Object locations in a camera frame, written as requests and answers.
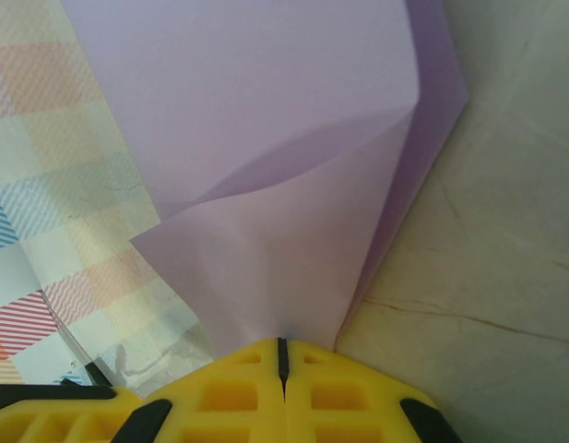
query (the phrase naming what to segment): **yellow plastic object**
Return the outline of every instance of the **yellow plastic object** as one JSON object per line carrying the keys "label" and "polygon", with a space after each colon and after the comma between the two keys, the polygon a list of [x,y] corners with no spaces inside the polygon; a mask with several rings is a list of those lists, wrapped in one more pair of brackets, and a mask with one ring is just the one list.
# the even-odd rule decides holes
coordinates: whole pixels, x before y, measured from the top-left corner
{"label": "yellow plastic object", "polygon": [[109,442],[142,403],[128,389],[113,390],[110,400],[17,401],[0,410],[0,443]]}
{"label": "yellow plastic object", "polygon": [[304,341],[259,341],[144,402],[115,391],[111,400],[1,402],[0,443],[460,441],[426,395]]}

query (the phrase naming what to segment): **lavender paper sheet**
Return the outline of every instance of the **lavender paper sheet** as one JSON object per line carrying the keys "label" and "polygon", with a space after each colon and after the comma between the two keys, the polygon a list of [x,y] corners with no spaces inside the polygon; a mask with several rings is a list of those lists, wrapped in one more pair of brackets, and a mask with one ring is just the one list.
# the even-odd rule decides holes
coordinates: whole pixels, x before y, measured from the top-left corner
{"label": "lavender paper sheet", "polygon": [[466,99],[440,4],[421,2],[457,82],[428,100],[449,122],[415,143],[423,167],[381,225],[421,120],[417,3],[63,1],[160,215],[133,244],[216,354],[333,346]]}

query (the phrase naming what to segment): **concrete floor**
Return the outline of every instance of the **concrete floor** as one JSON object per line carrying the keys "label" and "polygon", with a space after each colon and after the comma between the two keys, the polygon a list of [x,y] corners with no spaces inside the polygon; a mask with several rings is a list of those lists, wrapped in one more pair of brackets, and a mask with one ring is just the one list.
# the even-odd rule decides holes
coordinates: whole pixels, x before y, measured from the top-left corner
{"label": "concrete floor", "polygon": [[467,442],[569,441],[569,0],[445,0],[472,93],[338,351]]}

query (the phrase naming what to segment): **plaid fabric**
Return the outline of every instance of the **plaid fabric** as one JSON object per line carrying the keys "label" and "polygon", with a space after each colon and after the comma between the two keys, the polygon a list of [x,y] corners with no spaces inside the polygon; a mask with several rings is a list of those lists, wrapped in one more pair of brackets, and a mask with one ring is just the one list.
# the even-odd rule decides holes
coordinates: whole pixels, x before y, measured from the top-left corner
{"label": "plaid fabric", "polygon": [[[0,0],[0,248],[19,239],[57,316],[134,384],[197,323],[128,243],[157,222],[59,1]],[[127,353],[136,335],[154,340]]]}

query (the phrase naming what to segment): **purple paper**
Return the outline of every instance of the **purple paper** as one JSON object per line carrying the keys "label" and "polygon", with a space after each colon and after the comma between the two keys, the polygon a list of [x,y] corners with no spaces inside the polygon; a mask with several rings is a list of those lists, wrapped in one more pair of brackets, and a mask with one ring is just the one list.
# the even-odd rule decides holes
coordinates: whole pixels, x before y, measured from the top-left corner
{"label": "purple paper", "polygon": [[63,4],[215,352],[331,347],[466,100],[439,1]]}

